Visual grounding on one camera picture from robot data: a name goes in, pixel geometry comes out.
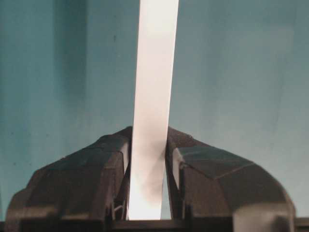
teal wall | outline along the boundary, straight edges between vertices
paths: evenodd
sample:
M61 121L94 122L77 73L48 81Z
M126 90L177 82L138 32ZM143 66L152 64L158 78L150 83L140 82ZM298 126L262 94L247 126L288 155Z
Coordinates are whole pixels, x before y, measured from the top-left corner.
M0 0L0 220L33 171L132 124L138 0ZM309 215L309 1L181 0L170 125Z

teal background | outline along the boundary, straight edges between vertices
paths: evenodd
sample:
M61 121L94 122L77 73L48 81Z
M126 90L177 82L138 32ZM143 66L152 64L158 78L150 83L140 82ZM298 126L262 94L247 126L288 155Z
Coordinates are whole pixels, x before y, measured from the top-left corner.
M308 9L180 0L169 120L262 165L299 216L309 216ZM36 169L132 125L138 14L138 0L0 0L0 220Z

white paper strip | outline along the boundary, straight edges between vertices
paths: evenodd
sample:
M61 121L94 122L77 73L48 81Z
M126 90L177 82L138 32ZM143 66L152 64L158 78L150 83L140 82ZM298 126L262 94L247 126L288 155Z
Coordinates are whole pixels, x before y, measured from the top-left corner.
M141 0L130 220L160 219L178 0Z

white strip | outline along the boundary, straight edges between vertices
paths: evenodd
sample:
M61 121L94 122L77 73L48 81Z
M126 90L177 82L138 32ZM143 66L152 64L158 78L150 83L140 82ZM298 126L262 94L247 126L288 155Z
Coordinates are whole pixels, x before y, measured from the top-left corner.
M160 219L178 0L141 0L130 220Z

